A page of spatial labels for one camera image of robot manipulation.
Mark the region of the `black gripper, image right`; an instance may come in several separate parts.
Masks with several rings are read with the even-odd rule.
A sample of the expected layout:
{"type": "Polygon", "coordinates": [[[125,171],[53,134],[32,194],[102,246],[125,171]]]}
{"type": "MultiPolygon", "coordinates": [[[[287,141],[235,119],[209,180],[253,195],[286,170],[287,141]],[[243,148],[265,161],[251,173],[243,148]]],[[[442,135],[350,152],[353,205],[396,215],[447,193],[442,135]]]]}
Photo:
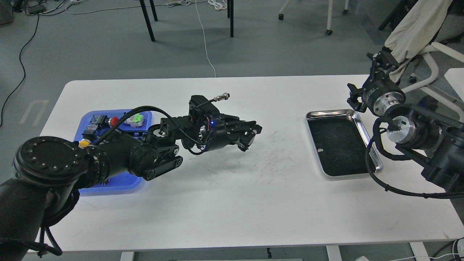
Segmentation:
{"type": "Polygon", "coordinates": [[[391,106],[405,102],[404,92],[391,79],[386,78],[399,69],[400,64],[389,51],[366,53],[366,56],[372,63],[368,79],[361,88],[347,84],[347,103],[354,111],[364,113],[369,109],[376,117],[382,117],[391,106]]]}

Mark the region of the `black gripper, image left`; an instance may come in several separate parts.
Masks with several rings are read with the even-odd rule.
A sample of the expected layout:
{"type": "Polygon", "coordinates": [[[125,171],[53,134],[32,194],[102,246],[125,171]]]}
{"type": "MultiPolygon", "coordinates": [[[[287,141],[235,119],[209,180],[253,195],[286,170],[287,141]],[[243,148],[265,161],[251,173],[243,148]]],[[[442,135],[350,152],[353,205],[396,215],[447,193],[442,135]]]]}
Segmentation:
{"type": "Polygon", "coordinates": [[[219,150],[235,144],[239,150],[245,152],[251,146],[256,134],[262,132],[262,126],[256,121],[244,121],[239,117],[220,114],[215,119],[207,118],[199,126],[198,145],[201,152],[219,150]]]}

